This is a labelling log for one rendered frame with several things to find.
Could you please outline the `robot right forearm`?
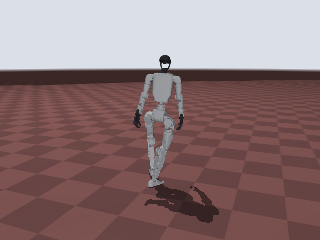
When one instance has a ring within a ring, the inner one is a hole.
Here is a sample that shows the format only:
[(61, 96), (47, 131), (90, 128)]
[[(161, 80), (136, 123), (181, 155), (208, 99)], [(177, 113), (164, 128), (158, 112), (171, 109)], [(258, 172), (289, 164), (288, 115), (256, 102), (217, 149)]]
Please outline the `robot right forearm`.
[(185, 116), (184, 114), (184, 97), (181, 95), (181, 101), (177, 102), (178, 105), (178, 112), (179, 112), (179, 117), (180, 114), (183, 114), (183, 117)]

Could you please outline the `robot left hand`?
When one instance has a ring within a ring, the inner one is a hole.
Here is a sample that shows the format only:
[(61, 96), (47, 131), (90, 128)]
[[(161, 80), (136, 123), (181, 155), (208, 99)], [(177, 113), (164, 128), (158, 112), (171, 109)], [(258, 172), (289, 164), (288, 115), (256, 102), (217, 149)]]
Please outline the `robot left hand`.
[[(140, 117), (141, 117), (142, 115), (139, 114), (139, 112), (140, 112), (140, 110), (138, 109), (138, 110), (136, 111), (136, 114), (135, 114), (136, 116), (134, 117), (133, 123), (134, 123), (134, 125), (135, 125), (137, 128), (140, 129), (140, 127), (141, 127)], [(139, 125), (140, 125), (140, 127), (139, 127)]]

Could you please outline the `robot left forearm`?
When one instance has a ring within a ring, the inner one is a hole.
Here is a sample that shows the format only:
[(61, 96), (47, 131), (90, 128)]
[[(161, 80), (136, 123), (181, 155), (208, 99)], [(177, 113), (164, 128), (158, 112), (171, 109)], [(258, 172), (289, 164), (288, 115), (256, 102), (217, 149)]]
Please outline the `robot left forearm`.
[[(146, 103), (146, 100), (143, 97), (143, 92), (141, 93), (141, 96), (140, 96), (140, 100), (139, 100), (139, 105), (138, 105), (138, 109), (139, 110), (139, 114), (141, 115), (143, 113), (143, 110), (144, 110), (144, 107), (145, 107), (145, 103)], [(136, 112), (137, 112), (136, 110)]]

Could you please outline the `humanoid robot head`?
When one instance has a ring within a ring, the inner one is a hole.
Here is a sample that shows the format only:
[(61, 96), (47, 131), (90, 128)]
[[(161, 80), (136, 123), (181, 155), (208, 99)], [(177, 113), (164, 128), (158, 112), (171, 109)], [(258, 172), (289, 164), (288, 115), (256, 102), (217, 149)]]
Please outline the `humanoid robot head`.
[[(160, 57), (160, 66), (161, 66), (161, 72), (159, 74), (168, 74), (168, 70), (171, 66), (171, 58), (168, 55), (163, 55)], [(169, 64), (168, 68), (162, 68), (162, 64), (166, 65)]]

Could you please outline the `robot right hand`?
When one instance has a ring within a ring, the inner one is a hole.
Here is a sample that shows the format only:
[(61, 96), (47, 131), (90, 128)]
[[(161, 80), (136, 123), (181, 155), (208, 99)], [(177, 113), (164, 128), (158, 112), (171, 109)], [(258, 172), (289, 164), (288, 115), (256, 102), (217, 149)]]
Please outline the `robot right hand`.
[(184, 121), (184, 115), (183, 115), (183, 114), (180, 114), (179, 119), (180, 119), (180, 123), (179, 123), (178, 125), (180, 125), (180, 126), (179, 126), (179, 128), (176, 128), (177, 131), (179, 131), (179, 130), (182, 128), (183, 121)]

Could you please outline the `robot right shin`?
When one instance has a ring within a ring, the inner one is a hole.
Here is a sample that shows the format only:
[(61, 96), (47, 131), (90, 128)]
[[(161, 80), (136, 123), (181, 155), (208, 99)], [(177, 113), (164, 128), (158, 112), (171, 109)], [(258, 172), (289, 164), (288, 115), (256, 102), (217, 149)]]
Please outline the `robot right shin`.
[(167, 151), (163, 148), (159, 152), (159, 156), (155, 156), (154, 158), (154, 171), (153, 171), (153, 176), (152, 180), (153, 182), (157, 182), (157, 179), (159, 177), (160, 171), (162, 170), (165, 160), (167, 157)]

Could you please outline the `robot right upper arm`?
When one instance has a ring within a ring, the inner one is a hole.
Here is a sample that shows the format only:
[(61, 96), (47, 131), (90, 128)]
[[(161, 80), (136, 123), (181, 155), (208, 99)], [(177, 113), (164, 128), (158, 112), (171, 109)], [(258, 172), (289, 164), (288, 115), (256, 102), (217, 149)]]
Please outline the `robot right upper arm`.
[(179, 76), (173, 75), (173, 81), (174, 81), (174, 83), (176, 83), (176, 85), (175, 85), (175, 90), (176, 90), (175, 100), (182, 101), (182, 80)]

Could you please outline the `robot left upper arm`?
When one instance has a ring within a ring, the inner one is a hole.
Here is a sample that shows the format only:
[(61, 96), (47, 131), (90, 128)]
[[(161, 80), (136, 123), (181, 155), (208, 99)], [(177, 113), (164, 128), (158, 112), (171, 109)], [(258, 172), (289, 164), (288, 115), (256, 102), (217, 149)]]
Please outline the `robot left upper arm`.
[(151, 82), (153, 82), (153, 76), (154, 76), (154, 74), (148, 74), (145, 78), (145, 83), (144, 83), (144, 87), (143, 87), (143, 95), (142, 95), (143, 99), (147, 100), (149, 97), (148, 92), (151, 87)]

